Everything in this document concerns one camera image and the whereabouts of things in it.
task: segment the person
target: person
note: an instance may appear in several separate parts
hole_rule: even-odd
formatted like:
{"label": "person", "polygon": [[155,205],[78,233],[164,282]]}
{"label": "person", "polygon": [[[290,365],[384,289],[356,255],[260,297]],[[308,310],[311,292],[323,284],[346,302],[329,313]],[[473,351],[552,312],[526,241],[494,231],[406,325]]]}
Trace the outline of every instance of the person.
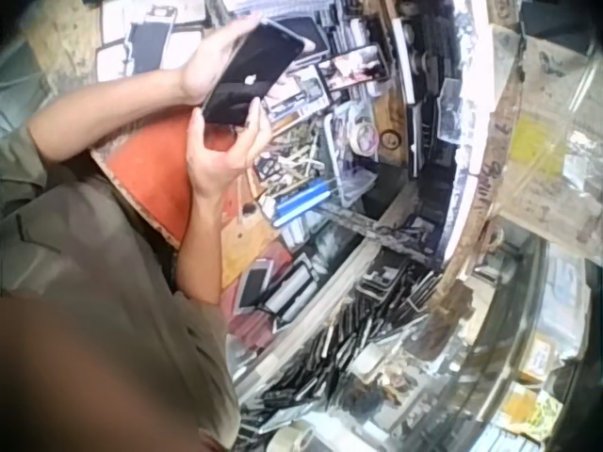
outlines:
{"label": "person", "polygon": [[106,180],[52,186],[51,176],[132,121],[202,104],[236,40],[258,23],[252,16],[214,32],[182,69],[60,97],[0,143],[0,295],[12,297],[3,307],[20,313],[3,319],[21,318],[3,323],[20,345],[0,348],[23,351],[10,361],[21,375],[13,382],[37,405],[20,406],[44,413],[43,430],[62,441],[57,450],[222,449],[236,439],[238,405],[218,306],[220,215],[226,187],[271,140],[259,99],[224,153],[205,148],[204,118],[199,107],[192,111],[192,203],[175,293]]}

